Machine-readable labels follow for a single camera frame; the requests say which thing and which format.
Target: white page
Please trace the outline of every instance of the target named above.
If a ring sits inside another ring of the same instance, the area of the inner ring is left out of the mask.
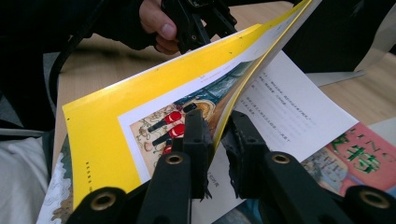
[[[330,100],[283,52],[239,97],[268,147],[303,161],[358,121]]]
[[[250,82],[235,109],[250,117],[271,150],[287,152],[298,161],[358,122],[320,91],[283,51]],[[192,224],[212,223],[243,201],[235,198],[228,169],[225,149],[219,146],[208,176],[213,198],[192,201]]]

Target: black sleeve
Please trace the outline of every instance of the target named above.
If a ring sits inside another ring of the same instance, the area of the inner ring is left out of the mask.
[[[108,2],[90,33],[121,41],[133,49],[147,47],[153,38],[140,24],[142,0]],[[49,43],[59,36],[74,35],[96,10],[100,0],[2,0],[0,47],[2,49]]]
[[[117,0],[108,5],[93,27],[93,32],[117,40],[131,49],[144,49],[155,43],[140,23],[139,8],[143,0]]]

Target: black clamp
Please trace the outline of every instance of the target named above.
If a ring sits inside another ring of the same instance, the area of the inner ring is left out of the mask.
[[[236,32],[236,19],[221,0],[163,0],[162,10],[177,26],[182,54],[209,44],[215,35],[224,37]]]
[[[88,194],[67,224],[191,223],[191,199],[211,197],[207,170],[214,155],[201,110],[185,118],[185,134],[163,153],[150,181],[126,193],[118,188]]]

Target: person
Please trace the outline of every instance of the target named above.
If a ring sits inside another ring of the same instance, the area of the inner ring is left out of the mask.
[[[131,49],[154,46],[164,54],[178,52],[177,27],[161,10],[161,0],[1,1],[0,92],[16,111],[22,128],[54,129],[43,53],[64,48],[92,15],[99,16],[84,37],[96,33]]]
[[[43,53],[64,48],[69,36],[78,35],[92,15],[99,16],[85,37],[96,33],[131,49],[154,46],[160,53],[178,52],[177,27],[161,11],[161,0],[3,0],[0,92],[15,109],[21,128],[53,134],[55,118],[44,79]],[[0,122],[0,137],[7,137],[2,131],[9,133],[9,129],[2,129],[2,124],[12,125]],[[46,146],[50,147],[51,136],[0,138],[1,223],[36,223],[52,159],[45,153],[51,148],[43,146],[49,141]]]

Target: hand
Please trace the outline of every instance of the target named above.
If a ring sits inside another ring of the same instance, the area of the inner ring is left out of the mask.
[[[162,0],[144,0],[139,8],[140,22],[148,33],[157,33],[155,49],[164,54],[178,52],[175,23],[161,10]]]

